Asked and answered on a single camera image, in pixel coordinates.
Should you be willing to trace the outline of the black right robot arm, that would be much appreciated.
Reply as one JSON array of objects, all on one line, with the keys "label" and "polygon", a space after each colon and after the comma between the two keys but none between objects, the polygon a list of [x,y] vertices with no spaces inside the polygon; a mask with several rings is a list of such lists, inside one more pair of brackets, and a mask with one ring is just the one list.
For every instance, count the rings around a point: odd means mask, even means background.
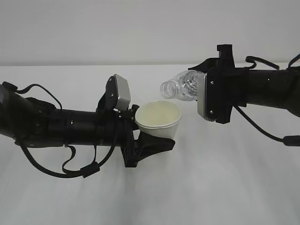
[{"label": "black right robot arm", "polygon": [[293,66],[297,55],[286,69],[259,57],[247,56],[248,67],[236,67],[232,45],[218,45],[217,58],[208,58],[195,71],[200,77],[199,114],[210,120],[227,123],[234,106],[247,104],[286,109],[300,114],[300,68]]}]

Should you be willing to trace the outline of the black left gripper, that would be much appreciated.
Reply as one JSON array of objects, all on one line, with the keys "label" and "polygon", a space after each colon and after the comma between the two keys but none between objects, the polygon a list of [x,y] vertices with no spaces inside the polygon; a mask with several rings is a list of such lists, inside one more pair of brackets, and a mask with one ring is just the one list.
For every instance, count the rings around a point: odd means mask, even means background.
[{"label": "black left gripper", "polygon": [[158,153],[170,151],[175,145],[173,139],[156,137],[141,131],[137,139],[136,153],[136,141],[133,131],[139,129],[135,123],[135,114],[138,109],[139,105],[132,105],[130,109],[118,113],[118,122],[121,124],[120,149],[124,165],[127,168],[135,168],[138,161]]}]

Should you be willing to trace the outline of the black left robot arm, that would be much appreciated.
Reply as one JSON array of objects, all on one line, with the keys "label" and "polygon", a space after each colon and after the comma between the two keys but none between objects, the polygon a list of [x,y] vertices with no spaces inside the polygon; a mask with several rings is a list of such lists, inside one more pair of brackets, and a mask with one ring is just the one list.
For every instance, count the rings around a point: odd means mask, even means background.
[{"label": "black left robot arm", "polygon": [[0,86],[0,133],[14,139],[27,159],[39,170],[47,172],[29,152],[29,148],[62,147],[75,153],[76,145],[120,147],[125,167],[136,167],[146,157],[172,150],[175,141],[133,132],[137,105],[130,104],[128,82],[111,76],[95,112],[66,110],[38,100],[24,98],[29,87],[19,90],[3,82]]}]

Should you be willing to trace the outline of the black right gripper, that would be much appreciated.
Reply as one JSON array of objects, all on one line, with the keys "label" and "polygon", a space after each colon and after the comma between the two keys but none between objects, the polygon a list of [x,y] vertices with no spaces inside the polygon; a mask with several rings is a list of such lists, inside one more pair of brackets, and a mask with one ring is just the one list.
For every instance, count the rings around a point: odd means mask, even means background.
[{"label": "black right gripper", "polygon": [[229,44],[217,45],[218,58],[208,58],[197,66],[188,70],[207,73],[212,68],[212,77],[247,77],[248,69],[235,67],[233,46]]}]

